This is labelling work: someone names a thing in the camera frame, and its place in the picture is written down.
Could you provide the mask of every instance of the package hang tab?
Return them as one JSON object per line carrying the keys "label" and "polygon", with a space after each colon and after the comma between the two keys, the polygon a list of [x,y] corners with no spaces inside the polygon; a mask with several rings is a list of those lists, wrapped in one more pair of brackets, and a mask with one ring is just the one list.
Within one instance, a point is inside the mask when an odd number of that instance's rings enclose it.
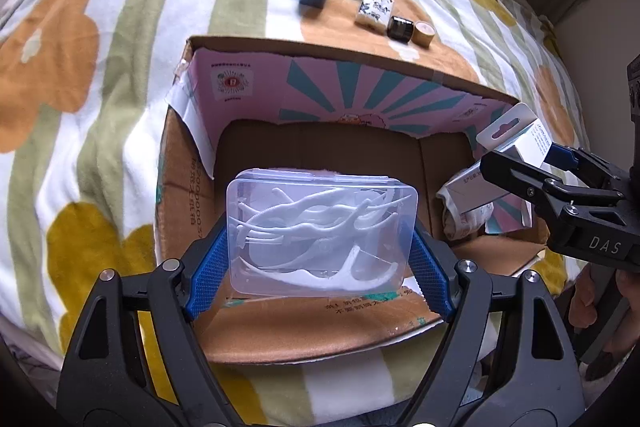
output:
{"label": "package hang tab", "polygon": [[[511,128],[500,133],[505,126],[513,123]],[[476,140],[488,151],[504,152],[537,168],[543,164],[552,143],[542,122],[525,103],[513,106],[478,133]],[[452,178],[445,188],[461,214],[509,194],[503,188],[485,181],[479,161]],[[524,202],[522,214],[523,225],[530,227],[530,203]]]}

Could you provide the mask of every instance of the human hand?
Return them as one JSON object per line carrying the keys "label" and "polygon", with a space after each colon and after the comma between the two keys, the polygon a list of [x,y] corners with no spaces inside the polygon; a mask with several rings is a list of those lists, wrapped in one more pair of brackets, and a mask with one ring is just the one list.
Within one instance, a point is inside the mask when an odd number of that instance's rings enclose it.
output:
{"label": "human hand", "polygon": [[[640,274],[617,270],[616,283],[620,294],[629,301],[629,311],[605,344],[603,351],[621,359],[640,337]],[[575,280],[575,294],[569,307],[569,322],[572,326],[587,328],[598,318],[593,304],[594,291],[591,264],[588,264]]]}

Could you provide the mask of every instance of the white product package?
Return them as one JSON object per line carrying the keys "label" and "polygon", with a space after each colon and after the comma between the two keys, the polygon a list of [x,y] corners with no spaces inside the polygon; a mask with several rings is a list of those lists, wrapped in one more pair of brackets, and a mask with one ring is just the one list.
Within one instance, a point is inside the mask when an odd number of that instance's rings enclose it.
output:
{"label": "white product package", "polygon": [[447,236],[447,239],[450,241],[464,239],[467,235],[477,232],[494,213],[494,204],[487,203],[461,214],[451,199],[446,185],[437,191],[436,196],[440,198],[444,204],[442,224],[444,226],[444,235]]}
{"label": "white product package", "polygon": [[384,34],[391,19],[393,6],[393,0],[362,0],[356,13],[356,22]]}
{"label": "white product package", "polygon": [[[540,167],[551,148],[551,137],[542,122],[525,103],[510,108],[494,123],[476,136],[478,143],[488,151],[497,150],[517,158],[524,163]],[[441,190],[446,189],[460,214],[497,200],[508,191],[485,181],[480,172],[480,162],[450,179]],[[530,227],[530,203],[524,201],[525,226]]]}
{"label": "white product package", "polygon": [[231,284],[271,296],[397,290],[417,201],[386,176],[243,171],[226,190]]}

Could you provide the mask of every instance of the floral blanket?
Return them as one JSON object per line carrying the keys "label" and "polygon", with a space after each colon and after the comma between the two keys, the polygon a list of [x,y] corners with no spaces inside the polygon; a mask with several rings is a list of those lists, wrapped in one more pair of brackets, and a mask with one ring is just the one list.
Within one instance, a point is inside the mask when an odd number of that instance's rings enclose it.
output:
{"label": "floral blanket", "polygon": [[[395,1],[405,16],[432,23],[429,51],[373,33],[362,39],[353,25],[358,0],[327,0],[313,18],[301,16],[298,0],[9,0],[0,11],[2,317],[61,357],[101,269],[126,275],[156,265],[165,96],[194,34],[307,41],[417,62],[435,80],[449,74],[512,95],[557,142],[587,145],[553,29],[525,0]],[[150,318],[141,322],[154,367]],[[417,383],[388,382],[391,403]],[[358,399],[363,407],[388,405],[367,403],[371,395]],[[273,412],[286,407],[264,412],[264,395],[256,403],[260,422],[318,420],[313,401],[294,417]],[[358,413],[333,412],[320,418]]]}

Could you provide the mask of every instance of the plastic box lid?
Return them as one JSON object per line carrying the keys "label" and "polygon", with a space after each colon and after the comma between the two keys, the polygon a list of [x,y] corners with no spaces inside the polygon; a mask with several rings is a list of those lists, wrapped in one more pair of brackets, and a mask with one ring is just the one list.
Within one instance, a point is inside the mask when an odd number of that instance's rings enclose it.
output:
{"label": "plastic box lid", "polygon": [[240,172],[226,190],[231,284],[268,296],[395,291],[417,203],[415,188],[386,176]]}

